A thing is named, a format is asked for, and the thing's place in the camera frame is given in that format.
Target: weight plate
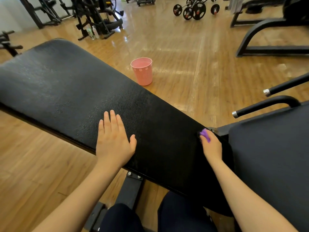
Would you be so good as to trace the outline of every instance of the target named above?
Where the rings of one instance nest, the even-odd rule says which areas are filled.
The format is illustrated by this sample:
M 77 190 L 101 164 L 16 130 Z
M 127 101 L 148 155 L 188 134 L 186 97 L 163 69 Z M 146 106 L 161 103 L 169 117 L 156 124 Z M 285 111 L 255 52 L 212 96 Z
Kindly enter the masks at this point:
M 214 15 L 215 12 L 216 14 L 219 12 L 220 10 L 220 6 L 218 4 L 214 4 L 212 7 L 211 7 L 211 13 Z
M 192 18 L 192 8 L 191 7 L 186 7 L 183 10 L 183 17 L 185 20 L 190 20 Z
M 173 8 L 174 15 L 180 16 L 182 12 L 182 7 L 179 4 L 176 4 Z
M 187 6 L 191 6 L 192 3 L 193 3 L 193 0 L 187 0 L 187 2 L 186 2 Z
M 201 18 L 204 17 L 206 13 L 206 5 L 202 2 L 198 2 L 192 7 L 192 11 L 193 11 L 192 14 L 193 19 L 200 20 Z

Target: black bench pad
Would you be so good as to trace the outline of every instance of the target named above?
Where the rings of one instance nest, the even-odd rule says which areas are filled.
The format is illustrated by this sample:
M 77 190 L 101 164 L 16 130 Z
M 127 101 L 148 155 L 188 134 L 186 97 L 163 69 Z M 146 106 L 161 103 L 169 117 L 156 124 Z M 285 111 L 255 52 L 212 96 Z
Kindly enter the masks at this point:
M 125 166 L 205 207 L 232 215 L 196 132 L 203 125 L 77 45 L 54 39 L 0 67 L 1 107 L 94 153 L 104 111 L 137 138 Z M 233 168 L 228 143 L 224 161 Z
M 235 125 L 235 173 L 298 231 L 309 231 L 309 104 Z

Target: pink trash can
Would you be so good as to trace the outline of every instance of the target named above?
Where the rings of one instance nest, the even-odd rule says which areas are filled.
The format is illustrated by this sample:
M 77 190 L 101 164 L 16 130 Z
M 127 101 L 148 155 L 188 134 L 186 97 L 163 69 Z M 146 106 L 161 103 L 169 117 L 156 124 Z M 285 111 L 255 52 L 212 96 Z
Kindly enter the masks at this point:
M 152 60 L 150 58 L 137 58 L 131 62 L 134 74 L 139 85 L 146 86 L 152 82 Z

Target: purple sponge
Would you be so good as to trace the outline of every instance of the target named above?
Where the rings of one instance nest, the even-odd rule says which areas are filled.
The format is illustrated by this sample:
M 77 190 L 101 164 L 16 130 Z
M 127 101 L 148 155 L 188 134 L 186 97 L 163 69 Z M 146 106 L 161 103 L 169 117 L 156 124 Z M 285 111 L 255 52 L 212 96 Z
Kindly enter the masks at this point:
M 200 132 L 200 135 L 204 136 L 207 139 L 207 142 L 210 143 L 211 139 L 209 138 L 206 130 L 207 129 L 203 129 L 202 132 Z

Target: dark pants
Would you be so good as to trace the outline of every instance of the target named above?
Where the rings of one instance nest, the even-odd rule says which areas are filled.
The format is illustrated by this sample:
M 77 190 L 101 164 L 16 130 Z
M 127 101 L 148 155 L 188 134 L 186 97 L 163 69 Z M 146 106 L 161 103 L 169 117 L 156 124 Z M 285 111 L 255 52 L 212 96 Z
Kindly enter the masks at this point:
M 188 199 L 168 192 L 158 209 L 158 232 L 217 232 L 206 210 Z M 124 204 L 107 212 L 100 232 L 145 232 L 138 215 Z

